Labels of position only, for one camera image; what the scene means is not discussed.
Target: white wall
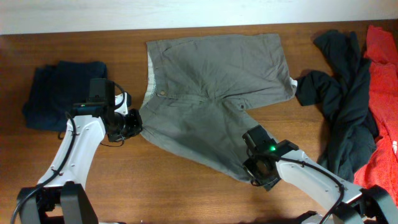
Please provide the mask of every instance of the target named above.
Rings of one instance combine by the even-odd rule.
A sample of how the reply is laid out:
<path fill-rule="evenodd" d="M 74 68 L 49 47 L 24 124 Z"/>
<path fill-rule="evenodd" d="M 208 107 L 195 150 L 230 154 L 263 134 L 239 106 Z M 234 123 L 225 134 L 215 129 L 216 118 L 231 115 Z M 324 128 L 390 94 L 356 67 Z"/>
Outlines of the white wall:
<path fill-rule="evenodd" d="M 0 0 L 0 33 L 397 19 L 398 0 Z"/>

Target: red garment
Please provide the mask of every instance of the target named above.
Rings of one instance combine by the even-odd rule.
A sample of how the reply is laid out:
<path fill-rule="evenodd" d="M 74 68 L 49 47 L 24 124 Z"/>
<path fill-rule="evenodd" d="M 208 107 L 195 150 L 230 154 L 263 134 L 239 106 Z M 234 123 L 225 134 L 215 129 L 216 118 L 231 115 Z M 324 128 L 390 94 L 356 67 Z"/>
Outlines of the red garment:
<path fill-rule="evenodd" d="M 398 52 L 391 33 L 369 26 L 366 58 L 372 60 L 369 107 L 380 136 L 369 164 L 354 175 L 365 188 L 377 184 L 386 189 L 398 206 Z"/>

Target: clothing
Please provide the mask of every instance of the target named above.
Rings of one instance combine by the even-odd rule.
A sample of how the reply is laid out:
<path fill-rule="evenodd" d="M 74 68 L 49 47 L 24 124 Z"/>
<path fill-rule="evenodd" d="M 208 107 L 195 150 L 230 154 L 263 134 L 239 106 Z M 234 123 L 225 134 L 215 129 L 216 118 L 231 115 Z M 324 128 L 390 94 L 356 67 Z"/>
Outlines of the clothing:
<path fill-rule="evenodd" d="M 103 62 L 59 62 L 57 66 L 37 68 L 29 100 L 22 112 L 28 128 L 64 131 L 65 112 L 74 103 L 84 102 L 89 94 L 92 78 L 106 78 Z"/>
<path fill-rule="evenodd" d="M 147 46 L 142 136 L 166 151 L 249 181 L 242 135 L 258 122 L 245 110 L 289 100 L 296 90 L 279 36 L 191 37 Z"/>
<path fill-rule="evenodd" d="M 369 26 L 366 58 L 372 60 L 369 107 L 380 130 L 369 164 L 355 173 L 355 184 L 386 189 L 398 206 L 398 52 L 391 33 Z"/>
<path fill-rule="evenodd" d="M 322 103 L 330 125 L 330 142 L 318 163 L 339 177 L 354 181 L 354 173 L 376 150 L 377 129 L 369 103 L 370 61 L 361 57 L 354 32 L 331 30 L 314 44 L 330 63 L 336 78 L 313 71 L 298 80 L 296 96 L 302 106 Z"/>

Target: white logo on red cloth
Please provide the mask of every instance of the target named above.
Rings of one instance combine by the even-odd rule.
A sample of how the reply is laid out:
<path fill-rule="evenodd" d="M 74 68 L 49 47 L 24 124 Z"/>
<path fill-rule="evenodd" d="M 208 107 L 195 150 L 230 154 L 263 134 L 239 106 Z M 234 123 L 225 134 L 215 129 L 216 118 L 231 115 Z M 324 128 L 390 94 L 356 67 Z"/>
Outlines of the white logo on red cloth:
<path fill-rule="evenodd" d="M 397 141 L 392 142 L 392 150 L 394 150 L 394 154 L 397 154 Z"/>

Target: folded dark blue cloth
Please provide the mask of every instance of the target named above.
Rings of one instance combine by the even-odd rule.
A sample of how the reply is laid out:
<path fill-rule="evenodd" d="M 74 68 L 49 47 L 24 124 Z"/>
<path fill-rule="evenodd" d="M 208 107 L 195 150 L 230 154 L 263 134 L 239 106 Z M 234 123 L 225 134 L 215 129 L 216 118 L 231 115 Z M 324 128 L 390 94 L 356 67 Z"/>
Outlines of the folded dark blue cloth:
<path fill-rule="evenodd" d="M 107 78 L 103 62 L 59 62 L 37 68 L 29 100 L 22 112 L 28 128 L 64 131 L 65 112 L 88 97 L 92 78 Z"/>

